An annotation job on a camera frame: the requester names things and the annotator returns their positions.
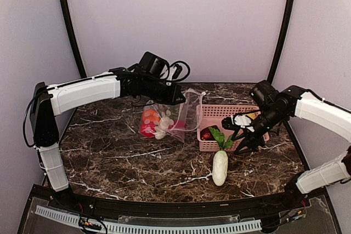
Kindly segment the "white toy radish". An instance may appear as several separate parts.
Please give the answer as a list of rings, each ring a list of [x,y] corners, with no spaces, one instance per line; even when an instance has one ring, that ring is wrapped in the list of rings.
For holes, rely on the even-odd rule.
[[[216,186],[222,186],[225,183],[228,172],[228,154],[227,149],[233,145],[232,135],[225,137],[225,134],[218,129],[209,127],[209,130],[218,144],[219,151],[213,157],[212,179]]]

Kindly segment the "red toy apple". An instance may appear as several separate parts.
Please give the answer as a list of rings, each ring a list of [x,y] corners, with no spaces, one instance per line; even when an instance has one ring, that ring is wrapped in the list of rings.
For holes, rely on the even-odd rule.
[[[155,127],[156,125],[154,123],[148,123],[148,124],[143,123],[140,127],[139,132],[141,135],[143,135],[146,138],[153,138],[156,133]]]

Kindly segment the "white toy cabbage with leaves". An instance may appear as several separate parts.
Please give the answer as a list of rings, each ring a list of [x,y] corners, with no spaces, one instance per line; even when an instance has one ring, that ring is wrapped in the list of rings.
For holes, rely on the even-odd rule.
[[[176,111],[166,108],[157,110],[160,117],[158,124],[155,127],[155,139],[163,139],[169,132],[169,130],[175,125]]]

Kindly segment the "red toy pomegranate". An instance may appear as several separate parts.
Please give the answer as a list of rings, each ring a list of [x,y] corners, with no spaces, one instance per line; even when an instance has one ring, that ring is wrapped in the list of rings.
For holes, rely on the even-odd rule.
[[[186,123],[182,120],[177,120],[173,125],[169,126],[169,130],[186,130]]]

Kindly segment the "dark purple toy vegetable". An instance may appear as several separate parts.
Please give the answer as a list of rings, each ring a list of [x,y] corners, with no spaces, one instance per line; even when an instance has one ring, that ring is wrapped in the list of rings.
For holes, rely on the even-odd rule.
[[[216,130],[219,132],[219,128],[217,125],[212,125],[200,131],[200,139],[202,141],[215,141],[215,138],[211,132],[211,130]]]

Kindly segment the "yellow toy pear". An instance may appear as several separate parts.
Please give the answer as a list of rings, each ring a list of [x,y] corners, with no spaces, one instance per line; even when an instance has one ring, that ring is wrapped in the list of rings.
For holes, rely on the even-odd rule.
[[[250,119],[255,119],[257,117],[257,113],[242,113],[243,116],[246,116]]]

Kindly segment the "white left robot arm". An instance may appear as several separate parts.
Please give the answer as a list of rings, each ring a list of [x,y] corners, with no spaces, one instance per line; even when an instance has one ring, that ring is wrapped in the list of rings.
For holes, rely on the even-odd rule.
[[[69,190],[63,159],[60,153],[60,132],[57,117],[98,101],[144,96],[164,105],[185,102],[180,85],[174,80],[161,79],[154,73],[136,72],[118,67],[76,81],[35,86],[26,116],[32,129],[33,147],[42,163],[56,201],[66,210],[77,206],[77,197]]]

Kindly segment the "clear zip top bag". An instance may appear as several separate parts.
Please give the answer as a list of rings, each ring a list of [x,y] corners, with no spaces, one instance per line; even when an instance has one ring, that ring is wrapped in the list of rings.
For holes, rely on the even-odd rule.
[[[176,111],[176,119],[177,120],[182,120],[186,123],[186,130],[169,130],[168,134],[169,136],[174,137],[175,139],[184,142],[185,141],[185,134],[187,132],[192,132],[195,131],[200,123],[201,123],[201,117],[198,117],[196,113],[196,107],[197,105],[202,105],[203,104],[203,99],[206,96],[206,92],[198,92],[195,89],[189,88],[186,91],[183,92],[183,95],[185,96],[185,103],[178,104],[178,105],[165,105],[165,104],[157,104],[153,101],[148,101],[148,103],[143,107],[143,112],[148,109],[152,109],[157,111],[158,109],[161,108],[166,108],[170,110],[175,110]],[[142,116],[140,119],[140,127],[143,124]]]

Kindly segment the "orange toy fruit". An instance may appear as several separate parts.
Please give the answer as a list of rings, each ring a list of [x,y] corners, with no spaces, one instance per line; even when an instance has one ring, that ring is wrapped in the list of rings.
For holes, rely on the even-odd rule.
[[[160,119],[161,117],[158,112],[152,109],[145,110],[142,114],[142,120],[144,124],[153,123],[155,125],[158,125]]]

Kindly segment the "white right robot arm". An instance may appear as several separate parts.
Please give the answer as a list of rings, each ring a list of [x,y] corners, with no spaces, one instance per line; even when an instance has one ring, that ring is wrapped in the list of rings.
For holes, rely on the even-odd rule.
[[[303,153],[313,167],[291,179],[280,196],[280,204],[291,209],[306,195],[321,187],[350,182],[350,111],[327,101],[311,89],[292,85],[277,91],[268,82],[258,83],[251,95],[259,106],[255,119],[246,113],[230,116],[225,129],[234,130],[239,141],[236,153],[244,148],[256,151],[263,135],[292,118]]]

